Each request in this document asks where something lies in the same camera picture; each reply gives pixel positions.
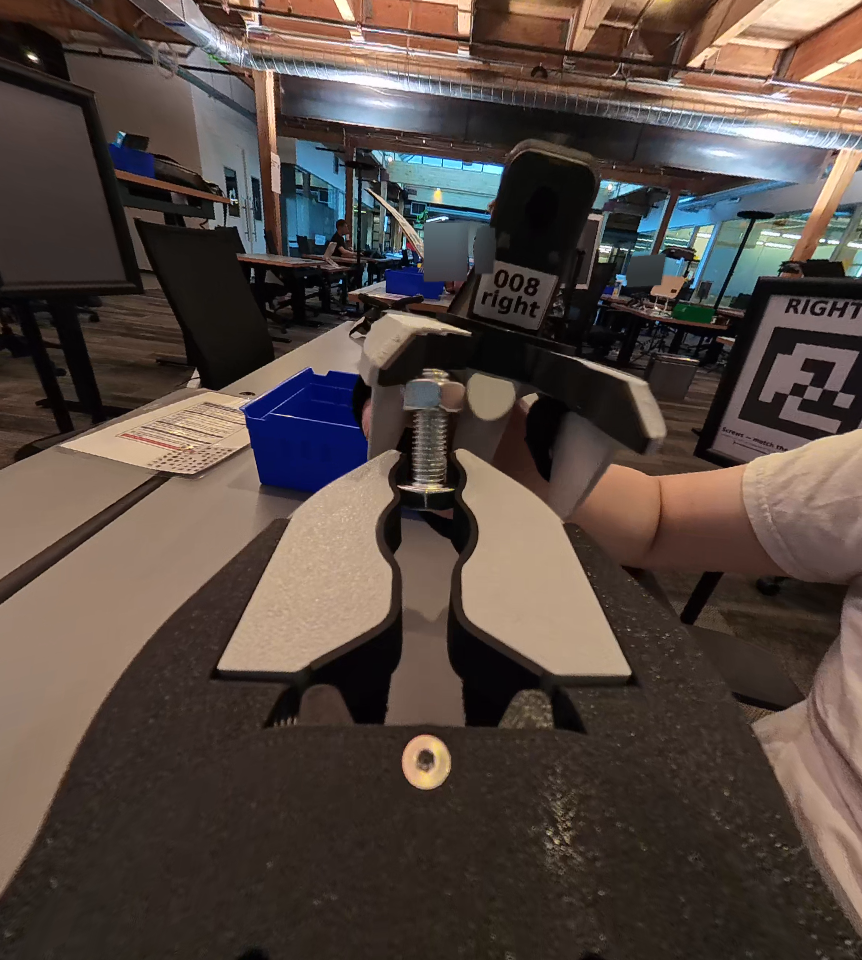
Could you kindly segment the black framed display easel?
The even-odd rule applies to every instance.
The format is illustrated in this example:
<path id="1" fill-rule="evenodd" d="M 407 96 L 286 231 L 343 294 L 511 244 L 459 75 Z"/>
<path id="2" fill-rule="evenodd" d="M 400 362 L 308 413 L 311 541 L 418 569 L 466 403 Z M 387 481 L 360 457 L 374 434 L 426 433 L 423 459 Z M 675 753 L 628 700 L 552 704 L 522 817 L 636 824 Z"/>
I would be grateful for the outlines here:
<path id="1" fill-rule="evenodd" d="M 95 96 L 0 57 L 0 345 L 37 371 L 57 434 L 72 411 L 94 425 L 126 409 L 101 399 L 78 308 L 93 296 L 136 295 L 142 278 Z"/>

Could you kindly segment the person's light clothing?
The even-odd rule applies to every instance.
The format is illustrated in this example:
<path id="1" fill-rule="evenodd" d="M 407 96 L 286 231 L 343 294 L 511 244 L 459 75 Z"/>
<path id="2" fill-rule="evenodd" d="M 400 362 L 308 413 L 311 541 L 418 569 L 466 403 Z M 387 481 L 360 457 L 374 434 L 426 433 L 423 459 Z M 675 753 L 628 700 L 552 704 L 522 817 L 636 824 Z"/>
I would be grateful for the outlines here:
<path id="1" fill-rule="evenodd" d="M 812 857 L 862 933 L 862 428 L 751 462 L 742 496 L 792 579 L 846 588 L 809 693 L 755 724 Z"/>

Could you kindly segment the wooden support column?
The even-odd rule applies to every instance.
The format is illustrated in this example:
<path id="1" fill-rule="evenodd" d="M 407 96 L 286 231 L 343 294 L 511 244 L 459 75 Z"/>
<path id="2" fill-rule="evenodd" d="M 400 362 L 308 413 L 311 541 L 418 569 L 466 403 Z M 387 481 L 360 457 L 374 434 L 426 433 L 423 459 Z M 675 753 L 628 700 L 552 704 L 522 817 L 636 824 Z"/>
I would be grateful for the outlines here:
<path id="1" fill-rule="evenodd" d="M 861 163 L 862 150 L 839 150 L 821 187 L 821 192 L 809 213 L 802 234 L 794 247 L 792 260 L 807 261 L 813 257 L 817 246 L 819 246 L 819 240 L 826 231 Z"/>
<path id="2" fill-rule="evenodd" d="M 272 72 L 253 74 L 266 251 L 281 256 L 280 156 L 277 137 L 276 80 Z"/>

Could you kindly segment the blue plastic bin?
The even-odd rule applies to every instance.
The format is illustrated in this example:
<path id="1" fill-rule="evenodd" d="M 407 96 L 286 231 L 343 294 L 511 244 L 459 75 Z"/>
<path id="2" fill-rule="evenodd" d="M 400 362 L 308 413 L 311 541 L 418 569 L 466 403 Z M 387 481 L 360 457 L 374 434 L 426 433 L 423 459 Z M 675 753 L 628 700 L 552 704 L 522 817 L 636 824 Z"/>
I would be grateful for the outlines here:
<path id="1" fill-rule="evenodd" d="M 243 406 L 260 483 L 315 493 L 367 459 L 352 407 L 359 378 L 307 367 Z"/>
<path id="2" fill-rule="evenodd" d="M 386 270 L 385 288 L 388 295 L 422 296 L 425 301 L 437 301 L 445 293 L 444 281 L 427 280 L 419 268 Z"/>

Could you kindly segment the wooden office desk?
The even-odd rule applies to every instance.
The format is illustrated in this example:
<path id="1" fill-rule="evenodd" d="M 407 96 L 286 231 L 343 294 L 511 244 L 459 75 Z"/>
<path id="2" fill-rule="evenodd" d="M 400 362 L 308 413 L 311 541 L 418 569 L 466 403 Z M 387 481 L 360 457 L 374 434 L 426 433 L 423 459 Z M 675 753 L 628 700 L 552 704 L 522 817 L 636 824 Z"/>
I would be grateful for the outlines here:
<path id="1" fill-rule="evenodd" d="M 444 291 L 439 298 L 424 298 L 413 301 L 413 297 L 403 294 L 389 294 L 385 282 L 379 282 L 353 290 L 348 294 L 348 301 L 354 304 L 368 304 L 375 301 L 384 308 L 391 310 L 411 310 L 424 314 L 444 314 L 448 311 L 455 295 Z"/>
<path id="2" fill-rule="evenodd" d="M 341 278 L 341 268 L 321 260 L 276 254 L 238 253 L 245 279 L 265 319 L 279 333 L 277 342 L 287 342 L 289 326 L 319 326 L 318 314 L 330 314 L 332 284 Z"/>

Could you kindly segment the grey waste bin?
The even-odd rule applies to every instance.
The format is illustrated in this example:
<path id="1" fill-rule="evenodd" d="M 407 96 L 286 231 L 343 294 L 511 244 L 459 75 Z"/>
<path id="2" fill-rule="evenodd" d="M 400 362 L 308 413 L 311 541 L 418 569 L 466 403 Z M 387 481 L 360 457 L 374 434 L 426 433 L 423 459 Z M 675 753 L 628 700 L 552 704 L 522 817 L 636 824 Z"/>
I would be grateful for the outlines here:
<path id="1" fill-rule="evenodd" d="M 679 354 L 655 353 L 649 358 L 645 380 L 659 402 L 683 402 L 694 382 L 700 360 Z"/>

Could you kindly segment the black white marker board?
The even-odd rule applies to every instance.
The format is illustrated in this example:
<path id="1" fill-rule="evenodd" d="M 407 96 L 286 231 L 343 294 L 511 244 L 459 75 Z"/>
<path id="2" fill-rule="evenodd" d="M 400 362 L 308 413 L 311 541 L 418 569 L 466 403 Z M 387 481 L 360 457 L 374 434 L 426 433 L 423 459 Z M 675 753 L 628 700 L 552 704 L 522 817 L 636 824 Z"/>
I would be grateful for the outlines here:
<path id="1" fill-rule="evenodd" d="M 749 534 L 685 570 L 862 579 L 862 281 L 758 282 L 695 455 L 715 469 L 662 485 Z"/>

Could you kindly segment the person's right hand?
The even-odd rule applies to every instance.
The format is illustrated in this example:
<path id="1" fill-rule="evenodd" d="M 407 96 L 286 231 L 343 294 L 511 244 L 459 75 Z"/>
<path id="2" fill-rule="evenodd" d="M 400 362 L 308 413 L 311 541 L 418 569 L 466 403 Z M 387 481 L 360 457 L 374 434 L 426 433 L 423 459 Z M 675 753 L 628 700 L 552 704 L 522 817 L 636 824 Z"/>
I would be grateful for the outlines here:
<path id="1" fill-rule="evenodd" d="M 525 398 L 509 410 L 504 433 L 492 464 L 495 468 L 548 502 L 557 435 L 567 408 L 559 401 L 538 394 Z"/>

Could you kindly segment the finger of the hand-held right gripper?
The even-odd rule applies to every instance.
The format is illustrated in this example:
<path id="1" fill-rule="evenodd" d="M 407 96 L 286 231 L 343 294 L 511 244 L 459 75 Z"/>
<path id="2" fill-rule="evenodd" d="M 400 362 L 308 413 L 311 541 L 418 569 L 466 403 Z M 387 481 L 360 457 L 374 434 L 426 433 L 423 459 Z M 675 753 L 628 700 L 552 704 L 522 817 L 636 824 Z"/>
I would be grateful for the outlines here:
<path id="1" fill-rule="evenodd" d="M 547 496 L 564 522 L 602 478 L 618 447 L 649 455 L 666 437 L 650 386 L 621 370 L 581 358 L 544 358 L 534 370 L 534 387 L 566 408 Z"/>
<path id="2" fill-rule="evenodd" d="M 391 311 L 372 324 L 360 358 L 360 376 L 371 389 L 368 459 L 398 446 L 407 423 L 405 384 L 425 369 L 465 369 L 474 342 L 469 331 L 408 313 Z"/>

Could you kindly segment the silver hex bolt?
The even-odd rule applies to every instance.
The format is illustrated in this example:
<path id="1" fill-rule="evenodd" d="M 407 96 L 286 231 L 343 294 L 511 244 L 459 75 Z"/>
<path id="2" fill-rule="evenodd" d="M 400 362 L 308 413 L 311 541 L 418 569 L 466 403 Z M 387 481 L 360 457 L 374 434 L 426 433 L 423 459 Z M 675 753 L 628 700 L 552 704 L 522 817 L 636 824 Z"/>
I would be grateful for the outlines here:
<path id="1" fill-rule="evenodd" d="M 424 376 L 455 380 L 445 369 L 437 367 L 425 367 L 416 378 Z M 412 439 L 410 478 L 400 482 L 399 488 L 402 502 L 410 509 L 425 513 L 444 513 L 452 509 L 455 486 L 448 474 L 449 438 L 452 420 L 461 411 L 448 414 L 443 411 L 406 412 L 403 409 Z"/>

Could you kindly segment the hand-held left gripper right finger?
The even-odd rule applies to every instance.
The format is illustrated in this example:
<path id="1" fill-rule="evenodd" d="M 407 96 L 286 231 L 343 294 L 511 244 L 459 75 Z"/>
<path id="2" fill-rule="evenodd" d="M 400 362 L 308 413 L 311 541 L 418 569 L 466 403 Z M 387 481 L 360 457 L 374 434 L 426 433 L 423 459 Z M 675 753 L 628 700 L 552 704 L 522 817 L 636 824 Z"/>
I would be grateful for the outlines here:
<path id="1" fill-rule="evenodd" d="M 521 691 L 633 683 L 565 526 L 536 494 L 477 455 L 452 456 L 448 656 L 465 716 L 503 716 Z"/>

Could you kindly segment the idle hand-held gripper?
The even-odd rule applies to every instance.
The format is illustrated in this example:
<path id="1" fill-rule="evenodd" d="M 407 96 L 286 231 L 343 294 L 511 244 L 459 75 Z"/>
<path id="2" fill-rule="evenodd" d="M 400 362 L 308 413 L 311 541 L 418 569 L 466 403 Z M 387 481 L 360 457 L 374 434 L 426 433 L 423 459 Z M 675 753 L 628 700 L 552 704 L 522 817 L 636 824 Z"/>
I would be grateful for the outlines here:
<path id="1" fill-rule="evenodd" d="M 360 294 L 357 299 L 359 306 L 365 308 L 364 313 L 361 318 L 352 326 L 349 330 L 349 336 L 354 339 L 364 339 L 367 333 L 371 330 L 371 327 L 374 323 L 380 318 L 382 318 L 386 313 L 392 309 L 406 309 L 408 306 L 420 303 L 422 301 L 422 296 L 403 296 L 398 298 L 391 298 L 390 301 L 387 301 L 386 298 L 381 299 L 375 294 Z"/>

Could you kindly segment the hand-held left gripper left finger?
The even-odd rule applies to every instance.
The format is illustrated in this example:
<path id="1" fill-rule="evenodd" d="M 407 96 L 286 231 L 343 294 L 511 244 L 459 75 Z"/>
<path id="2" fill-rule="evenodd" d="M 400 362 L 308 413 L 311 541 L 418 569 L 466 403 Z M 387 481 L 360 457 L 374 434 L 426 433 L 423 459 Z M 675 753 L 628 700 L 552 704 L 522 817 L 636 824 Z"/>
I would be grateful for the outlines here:
<path id="1" fill-rule="evenodd" d="M 223 679 L 341 692 L 383 724 L 401 657 L 400 454 L 342 475 L 294 511 L 217 664 Z"/>

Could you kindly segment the laminated instruction sheet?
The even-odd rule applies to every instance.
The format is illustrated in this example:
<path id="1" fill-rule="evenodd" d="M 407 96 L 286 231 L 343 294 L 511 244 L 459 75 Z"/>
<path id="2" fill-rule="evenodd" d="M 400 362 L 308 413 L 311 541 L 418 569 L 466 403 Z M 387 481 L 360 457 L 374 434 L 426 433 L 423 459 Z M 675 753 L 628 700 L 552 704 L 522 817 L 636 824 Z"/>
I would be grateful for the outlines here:
<path id="1" fill-rule="evenodd" d="M 197 476 L 249 447 L 247 396 L 199 390 L 61 444 L 63 450 L 173 476 Z"/>

